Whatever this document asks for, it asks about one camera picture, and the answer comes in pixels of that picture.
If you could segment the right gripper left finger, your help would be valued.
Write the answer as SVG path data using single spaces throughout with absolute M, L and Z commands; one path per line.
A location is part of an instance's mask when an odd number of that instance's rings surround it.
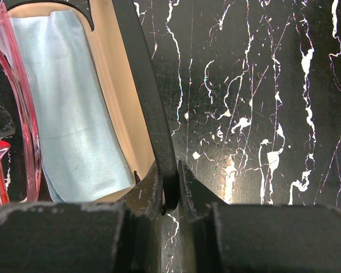
M 163 178 L 153 164 L 116 202 L 0 208 L 0 272 L 160 272 Z

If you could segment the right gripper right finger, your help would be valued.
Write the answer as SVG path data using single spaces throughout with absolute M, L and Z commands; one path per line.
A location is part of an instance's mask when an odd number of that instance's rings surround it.
M 341 211 L 227 204 L 179 162 L 185 272 L 341 272 Z

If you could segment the light blue cleaning cloth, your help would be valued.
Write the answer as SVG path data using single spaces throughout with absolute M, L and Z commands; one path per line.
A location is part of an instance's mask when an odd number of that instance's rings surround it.
M 11 20 L 30 83 L 55 202 L 115 202 L 134 180 L 74 11 Z

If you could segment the red sunglasses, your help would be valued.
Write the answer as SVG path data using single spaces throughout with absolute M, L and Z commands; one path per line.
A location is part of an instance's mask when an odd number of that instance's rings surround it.
M 14 112 L 18 116 L 18 120 L 13 122 L 15 134 L 21 134 L 23 162 L 20 164 L 22 171 L 19 180 L 25 185 L 24 200 L 36 202 L 42 174 L 39 128 L 23 58 L 4 2 L 0 2 L 0 65 L 9 82 L 9 93 L 16 107 Z M 0 139 L 0 206 L 10 202 L 2 161 L 11 148 L 7 138 L 13 135 Z

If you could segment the black glasses case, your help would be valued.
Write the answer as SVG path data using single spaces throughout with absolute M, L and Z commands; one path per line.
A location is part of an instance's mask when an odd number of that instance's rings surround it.
M 177 168 L 135 6 L 132 1 L 90 1 L 89 6 L 88 15 L 59 1 L 6 7 L 10 20 L 74 11 L 84 28 L 105 105 L 134 180 L 130 190 L 155 164 L 163 178 L 161 213 L 165 214 L 168 194 L 164 185 L 175 180 Z

